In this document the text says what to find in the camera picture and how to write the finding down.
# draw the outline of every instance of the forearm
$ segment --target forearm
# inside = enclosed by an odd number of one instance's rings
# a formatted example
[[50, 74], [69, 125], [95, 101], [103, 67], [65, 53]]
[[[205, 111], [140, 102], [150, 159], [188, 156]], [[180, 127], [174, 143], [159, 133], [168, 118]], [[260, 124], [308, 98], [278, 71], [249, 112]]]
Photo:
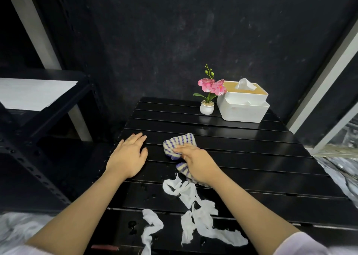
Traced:
[[238, 221], [259, 255], [272, 255], [299, 230], [269, 210], [220, 171], [210, 185]]
[[55, 255], [82, 255], [105, 209], [125, 180], [105, 172], [26, 244]]

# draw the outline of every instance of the table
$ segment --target table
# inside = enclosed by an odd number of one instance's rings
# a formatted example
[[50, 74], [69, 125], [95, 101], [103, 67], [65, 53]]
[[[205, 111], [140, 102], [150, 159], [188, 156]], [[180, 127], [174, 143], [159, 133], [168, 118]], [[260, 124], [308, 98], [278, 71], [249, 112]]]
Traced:
[[[147, 162], [118, 189], [89, 246], [143, 246], [140, 236], [147, 223], [141, 210], [149, 208], [164, 223], [164, 228], [153, 235], [152, 250], [156, 252], [256, 254], [251, 243], [235, 248], [201, 237], [197, 231], [190, 244], [181, 246], [180, 216], [188, 209], [178, 197], [162, 189], [163, 180], [175, 178], [178, 163], [165, 156], [162, 145], [164, 140], [189, 132], [228, 176], [299, 229], [324, 244], [357, 243], [358, 210], [270, 109], [261, 123], [248, 123], [223, 120], [217, 107], [205, 116], [199, 105], [152, 97], [140, 100], [118, 140], [133, 132], [147, 135]], [[197, 190], [201, 199], [216, 204], [219, 215], [214, 217], [215, 228], [238, 229], [245, 236], [213, 189], [197, 186]]]

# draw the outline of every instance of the white sleeve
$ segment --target white sleeve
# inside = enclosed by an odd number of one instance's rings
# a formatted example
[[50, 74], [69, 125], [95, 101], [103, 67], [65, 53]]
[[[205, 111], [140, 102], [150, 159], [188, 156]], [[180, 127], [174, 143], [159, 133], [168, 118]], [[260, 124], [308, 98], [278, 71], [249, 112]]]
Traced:
[[52, 255], [51, 253], [44, 252], [33, 246], [17, 246], [3, 253], [3, 255]]
[[296, 232], [276, 249], [273, 255], [357, 255], [357, 247], [327, 248], [304, 232]]

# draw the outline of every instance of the pink orchid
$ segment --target pink orchid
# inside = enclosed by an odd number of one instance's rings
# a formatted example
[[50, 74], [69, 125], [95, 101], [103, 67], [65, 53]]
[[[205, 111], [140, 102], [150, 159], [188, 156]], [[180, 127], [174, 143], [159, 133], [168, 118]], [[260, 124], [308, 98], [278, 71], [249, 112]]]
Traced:
[[221, 96], [223, 94], [226, 93], [226, 87], [223, 85], [224, 84], [223, 79], [221, 79], [220, 81], [217, 81], [215, 83], [212, 84], [212, 90], [210, 91], [211, 93], [214, 93], [217, 96]]
[[198, 81], [198, 85], [202, 87], [202, 90], [206, 93], [211, 92], [212, 89], [212, 85], [215, 82], [214, 79], [208, 79], [208, 78], [204, 78]]

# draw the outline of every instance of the green leaf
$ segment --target green leaf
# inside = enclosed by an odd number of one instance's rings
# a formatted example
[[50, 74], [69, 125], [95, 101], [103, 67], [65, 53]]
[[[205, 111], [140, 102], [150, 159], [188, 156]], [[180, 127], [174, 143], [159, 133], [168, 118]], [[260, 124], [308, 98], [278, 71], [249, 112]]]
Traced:
[[206, 99], [206, 97], [204, 97], [202, 94], [199, 94], [199, 93], [194, 93], [193, 96], [203, 97], [204, 99]]
[[212, 95], [209, 97], [209, 101], [211, 101], [212, 99], [214, 99], [214, 98], [216, 98], [216, 97], [217, 97], [217, 95], [212, 94]]

